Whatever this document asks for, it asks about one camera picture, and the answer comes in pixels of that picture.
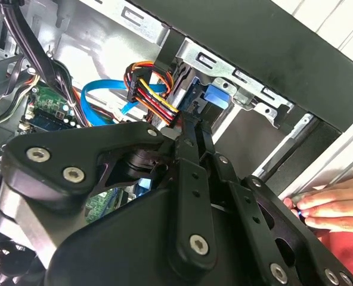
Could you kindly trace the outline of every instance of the cable bundle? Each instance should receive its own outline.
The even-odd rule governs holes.
[[[149,70],[149,72],[154,73],[161,82],[166,85],[167,91],[162,95],[158,95],[154,90],[146,84],[144,79],[139,79],[137,85],[137,94],[135,99],[146,106],[152,113],[158,116],[162,121],[167,125],[170,125],[170,122],[173,121],[176,114],[179,112],[175,107],[170,105],[167,102],[167,97],[171,93],[171,90],[174,88],[174,80],[169,72],[164,75],[159,74],[155,71],[154,63],[151,61],[143,61],[140,63],[131,64],[125,72],[124,82],[126,88],[129,89],[131,85],[131,80],[133,78],[133,73],[138,72],[139,69]]]
[[[24,19],[19,4],[18,0],[0,0],[0,12],[4,15],[8,30],[40,77],[68,101],[79,124],[84,127],[90,126],[81,109],[80,99],[73,89],[68,69],[61,62],[52,60],[46,55]]]

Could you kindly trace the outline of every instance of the orange wire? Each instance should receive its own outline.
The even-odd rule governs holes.
[[[73,89],[73,93],[78,97],[80,98],[80,94],[78,93],[78,91],[72,86],[72,89]],[[92,127],[92,124],[88,121],[88,119],[86,120],[87,124],[89,127]]]
[[[33,76],[31,79],[27,80],[27,81],[25,82],[25,84],[26,84],[26,85],[29,85],[30,83],[33,82],[33,79],[34,79],[34,78],[35,78],[35,77]]]
[[[156,111],[155,109],[153,109],[151,106],[149,106],[146,102],[144,102],[141,98],[139,98],[139,97],[135,97],[135,99],[136,100],[138,100],[141,104],[143,104],[144,106],[146,106],[148,109],[150,109],[154,114],[156,114],[159,118],[161,118],[161,120],[163,121],[163,122],[165,122],[167,125],[170,125],[170,123],[166,120],[166,119],[164,119],[163,117],[162,117],[162,115],[160,115],[159,113],[158,113],[158,111]]]
[[[152,65],[154,65],[154,63],[153,63],[152,61],[142,61],[142,62],[139,62],[139,63],[135,63],[135,64],[133,65],[132,71],[134,71],[136,67],[139,67],[139,66],[141,66],[141,65],[143,65],[143,64],[152,64]],[[158,78],[166,85],[166,87],[167,87],[167,94],[169,94],[169,93],[171,92],[171,89],[172,89],[172,87],[170,87],[169,83],[163,78],[163,76],[161,76],[161,75],[158,74],[157,72],[153,71],[153,73],[155,73],[155,74],[158,76]],[[174,85],[174,80],[172,79],[172,76],[171,76],[170,73],[168,73],[168,72],[167,72],[167,74],[168,74],[169,77],[171,78],[172,85]]]

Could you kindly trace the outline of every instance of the black wire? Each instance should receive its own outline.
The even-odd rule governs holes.
[[[75,116],[78,119],[79,124],[84,127],[87,126],[88,121],[78,103],[78,100],[75,98],[75,94],[73,93],[72,77],[70,76],[68,69],[63,63],[59,61],[55,60],[54,63],[58,81],[60,82],[60,87],[63,91],[63,94],[66,95],[66,99],[68,100],[73,111],[75,112]]]
[[[20,57],[16,62],[14,69],[12,70],[10,76],[10,82],[8,82],[7,90],[4,92],[4,96],[9,95],[16,88],[17,81],[20,77],[21,67],[23,65],[24,57]]]
[[[128,67],[126,68],[126,71],[125,71],[126,82],[128,83],[129,86],[131,85],[131,79],[132,79],[131,74],[133,74],[133,72],[134,72],[134,71],[132,70],[134,64],[135,64],[135,63],[132,63],[130,66],[128,66]],[[153,66],[153,67],[143,67],[143,66],[139,65],[139,66],[137,66],[137,68],[139,68],[139,69],[147,69],[147,70],[150,70],[151,72],[157,72],[157,73],[159,73],[158,71],[155,71],[154,66]],[[164,76],[164,75],[162,75],[162,74],[160,74],[160,75],[163,77],[163,79],[165,79],[165,80],[168,82],[169,86],[172,86],[172,82],[170,81],[170,79],[169,79],[167,76]],[[147,90],[147,88],[145,88],[145,86],[144,86],[141,82],[138,82],[138,86],[139,86],[147,95],[149,95],[149,97],[151,97],[155,102],[157,102],[160,106],[162,106],[166,111],[170,112],[171,115],[173,115],[173,116],[176,116],[176,115],[177,115],[176,112],[174,112],[174,111],[171,110],[168,106],[164,105],[164,104],[163,104],[162,102],[160,102],[157,98],[155,98],[155,97]],[[146,100],[146,103],[148,103],[150,106],[153,106],[153,104],[152,104],[151,102],[147,101],[147,100]]]
[[[40,77],[50,86],[55,87],[55,71],[52,61],[41,47],[35,34],[27,24],[19,7],[19,1],[0,0],[0,12],[4,22],[17,42],[24,56],[40,74]]]

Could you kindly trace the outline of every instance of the black cable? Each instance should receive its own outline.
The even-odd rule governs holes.
[[[21,67],[23,65],[24,57],[20,57],[16,62],[14,69],[12,70],[10,76],[10,82],[8,82],[7,90],[4,92],[4,96],[9,95],[16,88],[17,81],[21,73]]]
[[[61,90],[63,91],[63,94],[66,95],[66,100],[75,112],[75,116],[78,119],[79,124],[84,127],[88,126],[88,121],[82,112],[79,101],[75,98],[75,94],[73,92],[72,77],[70,76],[68,69],[63,63],[59,61],[55,60],[54,64],[55,70],[57,72],[57,80],[60,82]]]
[[[55,71],[52,61],[41,47],[35,34],[27,24],[19,7],[19,1],[0,0],[0,12],[12,37],[17,42],[24,56],[50,86],[56,87]]]

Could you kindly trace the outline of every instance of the electronic component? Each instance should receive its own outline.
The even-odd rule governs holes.
[[[25,126],[31,126],[32,130],[21,129],[24,133],[37,132],[38,130],[58,131],[76,126],[77,121],[71,115],[74,113],[69,109],[64,98],[42,83],[34,89],[21,119],[21,123]]]

